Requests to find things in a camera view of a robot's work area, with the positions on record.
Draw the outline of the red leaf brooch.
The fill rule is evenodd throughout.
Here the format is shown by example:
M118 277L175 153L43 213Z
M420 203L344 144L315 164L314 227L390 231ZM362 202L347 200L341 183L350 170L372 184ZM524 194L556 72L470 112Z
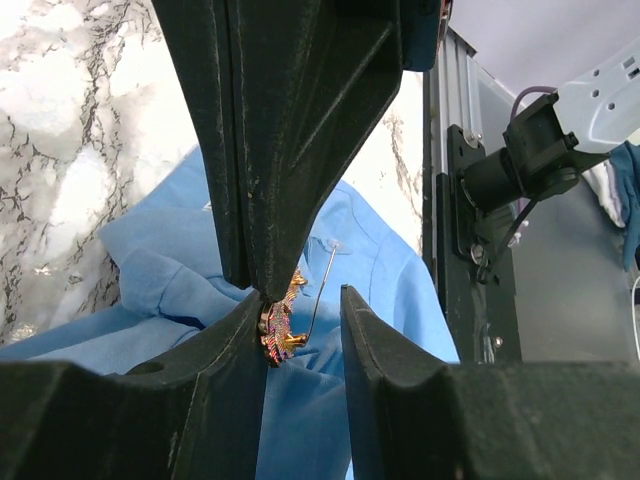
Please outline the red leaf brooch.
M304 348L308 344L313 333L320 299L328 282L337 250L338 245L334 245L323 279L317 290L307 332L294 334L291 330L291 317L294 313L295 300L301 288L308 284L307 279L302 275L299 268L294 270L284 298L275 303L263 304L257 322L257 332L264 356L271 368L278 368L282 363L291 359L298 349Z

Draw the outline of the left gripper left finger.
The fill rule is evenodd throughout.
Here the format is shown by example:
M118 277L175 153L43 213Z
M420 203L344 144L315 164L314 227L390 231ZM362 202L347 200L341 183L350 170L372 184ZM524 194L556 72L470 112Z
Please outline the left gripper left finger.
M5 479L251 479L265 393L258 293L124 375L1 366Z

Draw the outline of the blue shirt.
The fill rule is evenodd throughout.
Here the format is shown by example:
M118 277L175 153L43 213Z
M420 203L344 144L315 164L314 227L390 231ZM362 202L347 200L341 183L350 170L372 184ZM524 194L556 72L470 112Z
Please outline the blue shirt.
M347 184L320 211L269 368L260 294L227 283L202 156L101 239L120 301L1 351L5 479L348 479L341 288L438 361L459 356L422 259Z

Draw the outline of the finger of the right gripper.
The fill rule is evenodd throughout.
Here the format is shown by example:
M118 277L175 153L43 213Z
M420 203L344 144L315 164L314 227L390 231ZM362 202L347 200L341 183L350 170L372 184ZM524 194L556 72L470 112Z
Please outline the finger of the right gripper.
M250 286L242 227L225 1L152 3L204 161L224 279Z

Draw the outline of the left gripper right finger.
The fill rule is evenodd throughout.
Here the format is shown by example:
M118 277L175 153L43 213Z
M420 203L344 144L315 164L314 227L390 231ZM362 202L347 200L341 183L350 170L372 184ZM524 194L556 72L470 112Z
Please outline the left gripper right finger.
M358 479L635 479L639 370L624 363L448 364L351 286L341 334Z

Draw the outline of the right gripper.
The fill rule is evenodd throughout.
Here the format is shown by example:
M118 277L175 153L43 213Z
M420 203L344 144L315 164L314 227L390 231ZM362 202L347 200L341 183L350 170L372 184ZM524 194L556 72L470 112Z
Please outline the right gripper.
M452 0L227 3L233 281L284 296L320 207L398 92L401 37L403 69L431 70L452 10Z

